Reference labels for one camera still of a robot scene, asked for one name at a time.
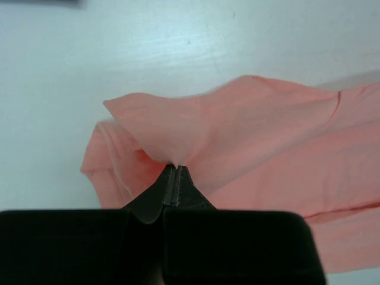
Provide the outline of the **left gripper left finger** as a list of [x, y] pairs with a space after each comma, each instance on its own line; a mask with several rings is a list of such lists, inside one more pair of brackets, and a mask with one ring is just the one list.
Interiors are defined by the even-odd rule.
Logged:
[[1, 213], [2, 284], [162, 284], [166, 166], [126, 207]]

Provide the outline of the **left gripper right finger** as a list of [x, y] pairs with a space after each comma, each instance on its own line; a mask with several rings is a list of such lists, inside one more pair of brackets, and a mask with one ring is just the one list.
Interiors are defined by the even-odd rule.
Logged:
[[325, 284], [310, 227], [286, 211], [218, 210], [177, 168], [162, 214], [166, 284]]

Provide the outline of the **salmon pink t-shirt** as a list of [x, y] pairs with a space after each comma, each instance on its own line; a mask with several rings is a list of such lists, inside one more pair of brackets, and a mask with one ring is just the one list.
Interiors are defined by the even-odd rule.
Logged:
[[311, 226], [328, 273], [379, 266], [379, 84], [325, 91], [246, 75], [207, 94], [104, 102], [81, 171], [120, 208], [167, 164], [213, 205], [286, 210]]

